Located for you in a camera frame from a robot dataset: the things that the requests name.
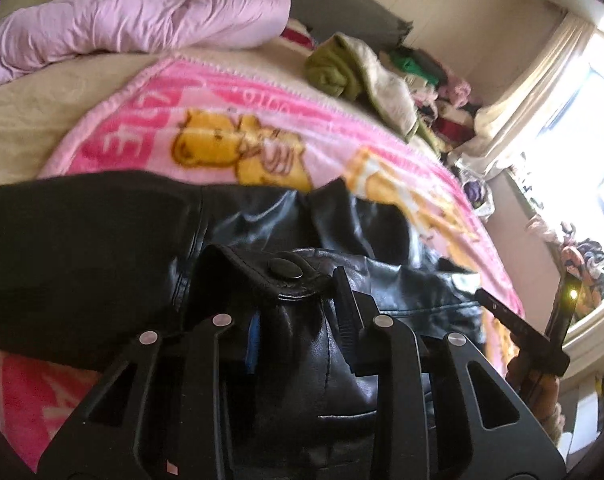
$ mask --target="beige bed sheet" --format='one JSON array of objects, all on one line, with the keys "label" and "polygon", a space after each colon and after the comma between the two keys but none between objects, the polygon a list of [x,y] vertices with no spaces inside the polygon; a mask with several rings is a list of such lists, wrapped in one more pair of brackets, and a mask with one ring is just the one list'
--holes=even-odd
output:
[{"label": "beige bed sheet", "polygon": [[[185,48],[180,54],[285,86],[379,124],[364,111],[328,97],[303,78],[308,51],[278,38],[256,49],[221,52]],[[100,54],[51,65],[0,87],[0,184],[37,176],[58,142],[91,108],[156,62],[146,54]],[[412,144],[432,154],[414,138]]]}]

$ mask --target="yellow cartoon bear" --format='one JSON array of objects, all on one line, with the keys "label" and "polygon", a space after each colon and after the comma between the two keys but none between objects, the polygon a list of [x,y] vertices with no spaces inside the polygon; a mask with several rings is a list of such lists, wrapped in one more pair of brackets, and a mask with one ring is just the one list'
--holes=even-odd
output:
[{"label": "yellow cartoon bear", "polygon": [[233,167],[239,184],[313,189],[302,162],[300,135],[261,126],[257,117],[242,116],[239,126],[228,117],[189,110],[173,142],[173,160],[185,168]]}]

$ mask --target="metal snap button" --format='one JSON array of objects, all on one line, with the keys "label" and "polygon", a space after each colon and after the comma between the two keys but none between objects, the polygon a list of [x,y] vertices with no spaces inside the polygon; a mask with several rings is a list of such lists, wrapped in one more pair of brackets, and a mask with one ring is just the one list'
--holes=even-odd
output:
[{"label": "metal snap button", "polygon": [[303,274],[302,269],[296,264],[283,258],[271,258],[269,260],[269,270],[284,280],[299,280]]}]

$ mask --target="black leather jacket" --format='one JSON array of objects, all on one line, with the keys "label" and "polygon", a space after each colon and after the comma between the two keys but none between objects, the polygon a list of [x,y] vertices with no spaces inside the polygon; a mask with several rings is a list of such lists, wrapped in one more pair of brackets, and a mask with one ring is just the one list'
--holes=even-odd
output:
[{"label": "black leather jacket", "polygon": [[[269,274],[275,256],[303,277]],[[303,194],[136,171],[0,187],[0,348],[104,370],[144,330],[188,330],[220,311],[248,327],[260,310],[255,376],[235,385],[245,478],[364,471],[377,383],[355,378],[336,344],[336,266],[416,333],[455,330],[482,348],[476,276],[426,248],[396,207],[341,180]]]}]

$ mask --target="pink comforter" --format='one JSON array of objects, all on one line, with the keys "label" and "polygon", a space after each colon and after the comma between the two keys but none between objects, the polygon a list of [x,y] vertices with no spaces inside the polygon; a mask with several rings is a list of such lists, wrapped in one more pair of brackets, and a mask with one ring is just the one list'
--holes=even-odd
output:
[{"label": "pink comforter", "polygon": [[284,30],[291,0],[53,0],[0,22],[0,85],[97,50],[253,48]]},{"label": "pink comforter", "polygon": [[[448,170],[384,128],[258,78],[161,60],[93,108],[40,176],[107,170],[306,191],[342,177],[354,194],[399,207],[425,243],[476,270],[486,290],[523,314],[482,222]],[[513,357],[508,333],[488,311],[483,325],[486,357],[504,375]],[[0,429],[33,470],[97,379],[0,352]]]}]

